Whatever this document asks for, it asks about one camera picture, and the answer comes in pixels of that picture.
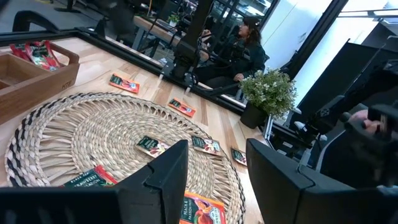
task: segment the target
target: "wooden table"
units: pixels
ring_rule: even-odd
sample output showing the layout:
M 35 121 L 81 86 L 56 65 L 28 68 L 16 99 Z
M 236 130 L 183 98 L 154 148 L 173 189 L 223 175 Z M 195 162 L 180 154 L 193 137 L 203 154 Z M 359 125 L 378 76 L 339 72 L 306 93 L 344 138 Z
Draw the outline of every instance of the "wooden table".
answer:
M 152 21 L 148 21 L 140 16 L 134 16 L 134 24 L 139 28 L 139 30 L 136 34 L 136 37 L 134 38 L 132 48 L 134 50 L 138 50 L 142 36 L 144 35 L 144 32 L 150 29 L 150 27 L 152 26 Z M 173 37 L 173 34 L 161 28 L 157 24 L 155 24 L 153 28 L 150 30 L 150 34 L 155 35 L 157 38 L 160 38 L 161 40 L 166 41 L 168 43 L 172 40 Z M 175 36 L 172 45 L 175 47 L 179 42 L 180 42 L 180 37 Z
M 194 117 L 190 120 L 201 127 L 210 136 L 219 140 L 221 147 L 225 149 L 229 158 L 231 158 L 229 150 L 230 147 L 235 147 L 241 151 L 246 150 L 247 138 L 256 138 L 265 143 L 260 130 L 249 129 L 245 125 L 241 124 L 239 122 L 238 115 L 193 93 L 184 95 L 183 88 L 175 86 L 169 82 L 159 80 L 157 75 L 133 64 L 127 63 L 126 61 L 77 38 L 56 40 L 54 42 L 78 54 L 80 56 L 81 65 L 75 85 L 55 95 L 51 99 L 48 99 L 48 101 L 75 93 L 108 91 L 122 93 L 124 95 L 132 95 L 166 106 L 172 98 L 176 97 L 197 109 Z M 0 49 L 0 51 L 9 51 L 9 49 Z M 66 57 L 59 57 L 59 60 L 62 63 L 66 63 L 65 59 Z M 111 74 L 116 70 L 122 71 L 124 77 L 136 80 L 141 84 L 138 95 L 120 90 L 108 84 Z M 15 118 L 0 125 L 0 161 L 4 161 L 4 153 L 7 144 L 15 129 L 21 123 L 22 118 L 27 116 L 30 111 L 31 110 L 19 114 Z M 262 218 L 250 184 L 247 168 L 235 161 L 232 163 L 236 167 L 246 196 L 245 223 L 258 224 L 262 221 Z M 0 186 L 6 185 L 6 171 L 4 169 L 4 165 L 1 165 Z

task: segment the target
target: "person's hand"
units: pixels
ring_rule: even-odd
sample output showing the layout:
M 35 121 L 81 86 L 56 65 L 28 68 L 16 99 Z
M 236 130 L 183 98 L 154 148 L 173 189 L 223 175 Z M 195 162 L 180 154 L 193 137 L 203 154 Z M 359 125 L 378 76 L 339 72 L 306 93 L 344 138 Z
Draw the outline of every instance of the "person's hand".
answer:
M 361 120 L 367 120 L 368 119 L 368 110 L 360 110 L 357 111 L 355 114 L 353 114 L 349 120 L 355 120 L 355 119 L 361 119 Z
M 371 121 L 368 119 L 368 110 L 361 110 L 353 114 L 349 120 L 363 120 L 365 124 L 366 131 L 370 134 L 374 134 L 377 131 L 378 126 L 380 125 L 380 121 Z
M 238 73 L 238 74 L 236 74 L 235 77 L 234 77 L 234 81 L 236 81 L 236 82 L 240 82 L 240 81 L 242 81 L 243 79 L 244 79 L 244 76 L 243 76 L 242 73 Z
M 205 43 L 201 43 L 201 47 L 205 50 L 207 50 L 207 45 Z M 209 55 L 208 53 L 204 52 L 204 51 L 199 51 L 199 56 L 200 56 L 200 60 L 201 61 L 207 61 L 209 59 Z

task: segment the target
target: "seed packet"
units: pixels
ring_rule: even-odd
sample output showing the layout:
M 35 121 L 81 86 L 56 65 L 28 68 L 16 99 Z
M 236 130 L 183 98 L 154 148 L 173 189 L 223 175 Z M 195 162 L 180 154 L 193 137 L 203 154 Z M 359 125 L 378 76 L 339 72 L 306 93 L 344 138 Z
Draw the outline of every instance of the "seed packet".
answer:
M 176 98 L 174 98 L 170 101 L 169 106 L 179 110 L 179 112 L 181 112 L 189 117 L 192 117 L 196 112 L 195 109 L 182 103 L 180 100 L 178 100 Z
M 116 74 L 112 74 L 109 84 L 112 86 L 121 88 L 123 90 L 130 91 L 132 93 L 138 93 L 138 91 L 139 91 L 139 83 L 138 82 L 135 82 L 132 80 L 127 80 L 125 78 L 121 78 L 121 77 L 117 76 Z
M 10 49 L 12 50 L 12 53 L 15 56 L 20 57 L 20 58 L 30 62 L 30 58 L 26 54 L 25 44 L 10 44 Z
M 91 169 L 82 175 L 74 178 L 73 180 L 69 180 L 64 183 L 64 187 L 93 187 L 93 186 L 101 186 L 101 187 L 112 187 L 118 182 L 111 177 L 105 170 L 104 167 L 99 165 L 94 169 Z
M 232 158 L 234 158 L 234 160 L 236 160 L 236 162 L 248 166 L 247 162 L 246 162 L 246 153 L 238 151 L 236 149 L 231 148 L 231 152 L 232 152 Z
M 169 147 L 170 146 L 168 144 L 149 136 L 144 136 L 137 143 L 137 148 L 140 151 L 152 156 L 153 158 L 160 156 Z
M 51 50 L 50 41 L 48 40 L 26 42 L 25 50 L 33 63 L 46 70 L 54 71 L 61 67 Z
M 180 224 L 226 224 L 224 204 L 185 192 Z
M 192 136 L 192 145 L 197 151 L 221 156 L 222 149 L 220 143 L 216 140 Z

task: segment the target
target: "woven placemat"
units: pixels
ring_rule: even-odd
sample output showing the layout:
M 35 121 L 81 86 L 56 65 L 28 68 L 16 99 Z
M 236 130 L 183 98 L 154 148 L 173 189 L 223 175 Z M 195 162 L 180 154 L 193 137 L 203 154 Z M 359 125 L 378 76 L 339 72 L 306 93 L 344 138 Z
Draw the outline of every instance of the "woven placemat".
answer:
M 114 93 L 80 93 L 33 110 L 6 151 L 11 186 L 57 186 L 102 165 L 121 181 L 152 160 L 136 149 L 144 135 L 174 144 L 188 139 L 187 190 L 224 203 L 227 223 L 243 223 L 243 188 L 231 161 L 198 152 L 189 120 L 150 101 Z

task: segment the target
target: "wooden tray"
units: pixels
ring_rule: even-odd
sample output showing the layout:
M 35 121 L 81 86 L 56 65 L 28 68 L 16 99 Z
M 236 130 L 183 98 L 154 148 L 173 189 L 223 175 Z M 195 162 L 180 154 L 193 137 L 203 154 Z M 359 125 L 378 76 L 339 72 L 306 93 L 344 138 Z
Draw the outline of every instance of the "wooden tray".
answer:
M 68 65 L 53 72 L 12 54 L 0 55 L 0 124 L 75 84 L 79 56 L 55 44 L 51 48 L 69 58 Z

